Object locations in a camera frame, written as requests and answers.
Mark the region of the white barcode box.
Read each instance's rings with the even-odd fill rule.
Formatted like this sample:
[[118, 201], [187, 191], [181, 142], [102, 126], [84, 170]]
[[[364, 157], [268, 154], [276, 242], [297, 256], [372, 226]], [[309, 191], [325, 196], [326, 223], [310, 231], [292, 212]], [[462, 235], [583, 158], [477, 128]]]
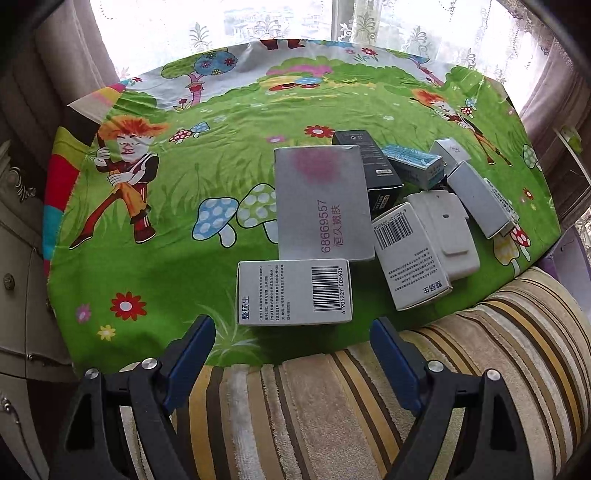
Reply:
[[236, 323], [250, 327], [342, 324], [353, 320], [346, 259], [242, 261]]
[[427, 232], [409, 202], [373, 222], [375, 250], [398, 311], [449, 294], [452, 284]]

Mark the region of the white plastic device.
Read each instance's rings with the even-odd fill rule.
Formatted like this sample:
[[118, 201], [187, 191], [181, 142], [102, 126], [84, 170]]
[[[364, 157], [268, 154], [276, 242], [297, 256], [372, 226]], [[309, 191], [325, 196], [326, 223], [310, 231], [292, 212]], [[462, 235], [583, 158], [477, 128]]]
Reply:
[[413, 206], [449, 279], [456, 281], [480, 269], [480, 258], [460, 199], [445, 190], [410, 194]]

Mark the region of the grey white long box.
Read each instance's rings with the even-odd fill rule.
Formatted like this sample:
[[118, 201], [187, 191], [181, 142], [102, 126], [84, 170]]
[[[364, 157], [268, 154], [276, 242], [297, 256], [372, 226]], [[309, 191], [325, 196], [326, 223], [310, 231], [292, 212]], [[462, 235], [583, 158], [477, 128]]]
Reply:
[[498, 234], [507, 235], [517, 226], [519, 215], [510, 202], [470, 163], [459, 164], [448, 175], [448, 185], [487, 239]]

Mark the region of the white barcode box front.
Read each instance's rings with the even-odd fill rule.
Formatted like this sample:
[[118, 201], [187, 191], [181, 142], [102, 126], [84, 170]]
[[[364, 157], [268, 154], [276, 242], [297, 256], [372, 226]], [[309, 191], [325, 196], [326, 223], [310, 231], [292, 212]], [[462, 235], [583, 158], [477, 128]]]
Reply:
[[346, 259], [242, 261], [236, 323], [250, 327], [342, 324], [353, 320]]

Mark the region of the black rectangular box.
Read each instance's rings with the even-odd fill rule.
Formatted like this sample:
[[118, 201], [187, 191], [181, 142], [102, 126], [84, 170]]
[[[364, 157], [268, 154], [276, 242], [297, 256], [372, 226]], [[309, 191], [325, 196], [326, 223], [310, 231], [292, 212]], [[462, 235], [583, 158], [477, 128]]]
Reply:
[[367, 183], [370, 216], [373, 219], [392, 209], [404, 183], [390, 159], [366, 130], [335, 131], [332, 144], [358, 146]]

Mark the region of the teal blue small box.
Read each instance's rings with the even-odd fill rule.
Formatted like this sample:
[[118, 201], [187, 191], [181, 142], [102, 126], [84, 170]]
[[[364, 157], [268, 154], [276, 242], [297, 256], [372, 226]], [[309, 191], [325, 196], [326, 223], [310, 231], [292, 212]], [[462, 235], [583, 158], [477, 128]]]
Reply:
[[434, 188], [446, 176], [440, 155], [394, 144], [384, 146], [382, 151], [402, 180], [422, 190]]

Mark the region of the large silver grey box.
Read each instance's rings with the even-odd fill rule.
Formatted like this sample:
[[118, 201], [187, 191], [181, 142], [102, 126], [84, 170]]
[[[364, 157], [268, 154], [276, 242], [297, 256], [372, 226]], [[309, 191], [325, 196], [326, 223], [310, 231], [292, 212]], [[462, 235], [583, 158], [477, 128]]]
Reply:
[[274, 186], [281, 260], [375, 258], [358, 146], [277, 148]]

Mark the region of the small white cube box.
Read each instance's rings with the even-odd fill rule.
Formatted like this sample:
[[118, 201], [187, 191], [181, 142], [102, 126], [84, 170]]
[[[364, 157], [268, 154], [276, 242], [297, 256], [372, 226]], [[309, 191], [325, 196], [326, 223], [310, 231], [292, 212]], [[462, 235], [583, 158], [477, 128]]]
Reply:
[[471, 161], [468, 152], [453, 138], [435, 140], [431, 146], [430, 153], [439, 155], [442, 158], [447, 176], [460, 164]]

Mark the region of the beige cabinet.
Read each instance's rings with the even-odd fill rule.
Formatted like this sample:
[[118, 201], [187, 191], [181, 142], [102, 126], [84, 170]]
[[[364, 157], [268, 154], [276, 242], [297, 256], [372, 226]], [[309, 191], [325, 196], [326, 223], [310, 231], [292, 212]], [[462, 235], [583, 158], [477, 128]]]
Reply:
[[42, 201], [1, 145], [1, 457], [45, 479], [76, 379], [49, 303]]

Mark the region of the green cartoon tablecloth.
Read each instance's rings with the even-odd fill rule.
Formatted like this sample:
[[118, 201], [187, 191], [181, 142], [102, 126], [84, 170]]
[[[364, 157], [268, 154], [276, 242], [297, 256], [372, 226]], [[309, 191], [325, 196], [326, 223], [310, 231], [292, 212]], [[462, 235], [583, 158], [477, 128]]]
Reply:
[[[508, 234], [471, 232], [480, 270], [398, 312], [377, 261], [353, 265], [353, 320], [249, 328], [235, 320], [242, 260], [277, 255], [273, 153], [365, 130], [381, 146], [456, 140], [515, 209]], [[349, 347], [389, 316], [416, 329], [468, 308], [558, 239], [542, 167], [503, 88], [463, 66], [376, 46], [263, 40], [197, 53], [72, 103], [58, 129], [42, 248], [49, 298], [78, 370], [159, 354], [211, 316], [213, 365]]]

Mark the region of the white shelf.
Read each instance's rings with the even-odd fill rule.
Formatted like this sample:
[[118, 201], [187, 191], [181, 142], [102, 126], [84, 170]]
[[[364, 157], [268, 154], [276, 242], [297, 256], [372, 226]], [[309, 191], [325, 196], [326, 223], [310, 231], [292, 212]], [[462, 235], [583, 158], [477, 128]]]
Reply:
[[555, 131], [558, 138], [565, 144], [568, 151], [580, 159], [583, 153], [583, 141], [579, 132], [571, 126], [562, 126]]

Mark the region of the pink drape curtain right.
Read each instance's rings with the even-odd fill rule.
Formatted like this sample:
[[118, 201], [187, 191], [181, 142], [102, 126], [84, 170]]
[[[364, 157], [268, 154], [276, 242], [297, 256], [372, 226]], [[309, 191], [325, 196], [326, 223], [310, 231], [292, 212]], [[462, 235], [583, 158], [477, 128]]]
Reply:
[[557, 40], [520, 117], [539, 157], [551, 147], [554, 130], [564, 126], [575, 128], [583, 145], [588, 143], [590, 84]]

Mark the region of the pink drape curtain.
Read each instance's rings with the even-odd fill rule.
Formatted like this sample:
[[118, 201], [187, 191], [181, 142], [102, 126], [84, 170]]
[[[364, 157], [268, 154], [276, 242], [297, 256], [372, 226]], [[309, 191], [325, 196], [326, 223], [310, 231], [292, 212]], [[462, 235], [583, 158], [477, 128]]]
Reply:
[[564, 126], [575, 128], [583, 145], [588, 143], [590, 84], [557, 40], [520, 117], [539, 157], [551, 147], [554, 130]]
[[89, 1], [1, 2], [1, 139], [45, 161], [65, 107], [118, 81]]

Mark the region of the pink drape curtain left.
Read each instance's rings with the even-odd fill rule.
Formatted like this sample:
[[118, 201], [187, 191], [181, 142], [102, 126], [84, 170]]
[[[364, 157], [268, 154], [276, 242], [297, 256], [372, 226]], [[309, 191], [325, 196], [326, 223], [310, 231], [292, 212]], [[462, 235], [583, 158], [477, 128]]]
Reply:
[[1, 139], [45, 161], [65, 107], [118, 81], [89, 1], [1, 2]]

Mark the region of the white lace curtain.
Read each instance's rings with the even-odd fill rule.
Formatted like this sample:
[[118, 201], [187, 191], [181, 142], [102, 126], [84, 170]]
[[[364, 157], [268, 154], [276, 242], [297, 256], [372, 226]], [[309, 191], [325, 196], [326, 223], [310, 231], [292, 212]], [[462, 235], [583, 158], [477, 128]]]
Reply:
[[519, 1], [94, 1], [120, 78], [256, 39], [377, 45], [475, 69], [517, 108], [531, 96], [554, 37]]

